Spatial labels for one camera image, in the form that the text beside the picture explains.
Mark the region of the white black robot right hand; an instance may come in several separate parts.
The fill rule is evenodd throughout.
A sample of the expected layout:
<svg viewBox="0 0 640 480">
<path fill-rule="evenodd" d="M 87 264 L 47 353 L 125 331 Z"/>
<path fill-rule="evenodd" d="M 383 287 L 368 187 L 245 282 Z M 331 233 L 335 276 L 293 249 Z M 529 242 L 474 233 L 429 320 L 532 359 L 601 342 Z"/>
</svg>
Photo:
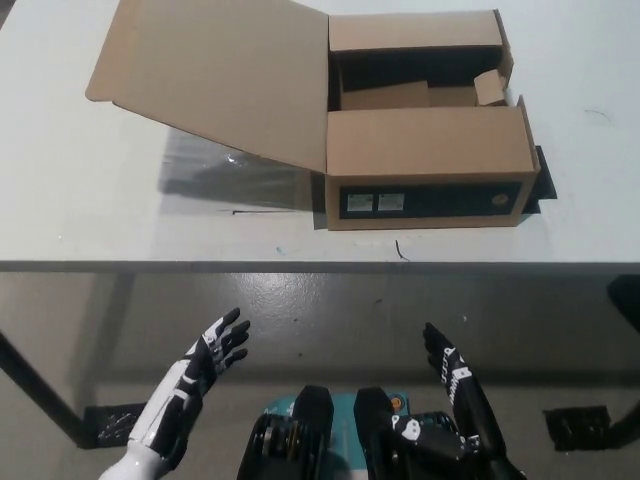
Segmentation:
<svg viewBox="0 0 640 480">
<path fill-rule="evenodd" d="M 430 322 L 424 326 L 423 339 L 428 361 L 451 404 L 455 429 L 395 415 L 393 434 L 401 444 L 442 466 L 491 476 L 507 462 L 506 444 L 479 380 L 458 348 Z"/>
</svg>

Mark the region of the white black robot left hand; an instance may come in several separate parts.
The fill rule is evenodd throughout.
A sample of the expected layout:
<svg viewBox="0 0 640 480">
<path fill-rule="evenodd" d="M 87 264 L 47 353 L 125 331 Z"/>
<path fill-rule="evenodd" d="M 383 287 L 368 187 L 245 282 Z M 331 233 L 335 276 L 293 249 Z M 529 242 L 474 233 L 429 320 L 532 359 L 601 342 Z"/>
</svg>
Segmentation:
<svg viewBox="0 0 640 480">
<path fill-rule="evenodd" d="M 201 413 L 204 397 L 231 365 L 244 359 L 250 322 L 240 309 L 215 320 L 169 368 L 153 391 L 129 435 L 129 442 L 150 449 L 177 465 Z"/>
</svg>

